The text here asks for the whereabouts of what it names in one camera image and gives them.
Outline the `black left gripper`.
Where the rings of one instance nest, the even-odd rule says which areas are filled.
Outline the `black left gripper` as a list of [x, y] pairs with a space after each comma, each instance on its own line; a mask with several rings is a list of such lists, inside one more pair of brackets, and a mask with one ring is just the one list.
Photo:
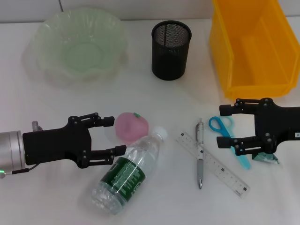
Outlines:
[[58, 160], [72, 160], [79, 168], [112, 165], [116, 157], [123, 156], [126, 145], [106, 150], [91, 150], [89, 128], [112, 127], [115, 118], [100, 117], [97, 112], [68, 118], [62, 128], [28, 132], [22, 135], [27, 165]]

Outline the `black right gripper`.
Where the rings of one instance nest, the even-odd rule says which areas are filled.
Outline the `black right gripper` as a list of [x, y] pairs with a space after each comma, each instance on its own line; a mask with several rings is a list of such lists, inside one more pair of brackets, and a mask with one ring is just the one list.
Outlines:
[[220, 105], [220, 116], [249, 114], [255, 116], [255, 135], [244, 138], [217, 137], [221, 149], [234, 148], [236, 156], [275, 153], [285, 141], [300, 139], [300, 108], [281, 107], [271, 98], [237, 98], [233, 105]]

